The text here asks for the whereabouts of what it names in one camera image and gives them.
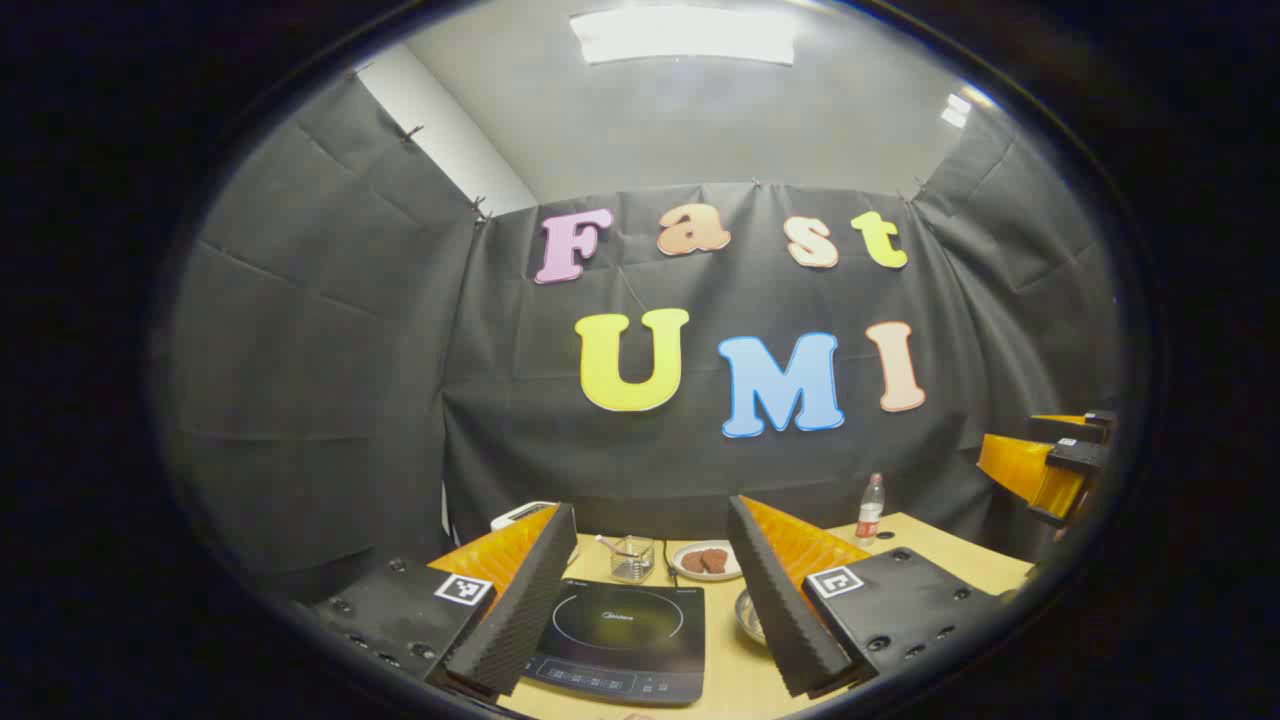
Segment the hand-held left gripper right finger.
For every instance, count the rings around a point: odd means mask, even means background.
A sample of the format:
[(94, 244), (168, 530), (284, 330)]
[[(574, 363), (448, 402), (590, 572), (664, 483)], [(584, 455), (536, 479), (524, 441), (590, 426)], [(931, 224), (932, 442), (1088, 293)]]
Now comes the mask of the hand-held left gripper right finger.
[(727, 532), (790, 694), (879, 682), (956, 646), (998, 607), (915, 550), (868, 553), (742, 495), (728, 501)]

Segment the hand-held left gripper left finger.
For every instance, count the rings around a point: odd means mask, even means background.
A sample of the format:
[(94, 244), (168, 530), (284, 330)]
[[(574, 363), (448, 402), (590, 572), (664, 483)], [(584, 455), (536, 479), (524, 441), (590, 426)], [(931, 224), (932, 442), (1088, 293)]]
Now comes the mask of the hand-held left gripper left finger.
[(325, 651), (398, 694), (515, 691), (577, 544), (573, 507), (547, 503), (448, 550), (402, 537), (291, 574), (291, 610)]

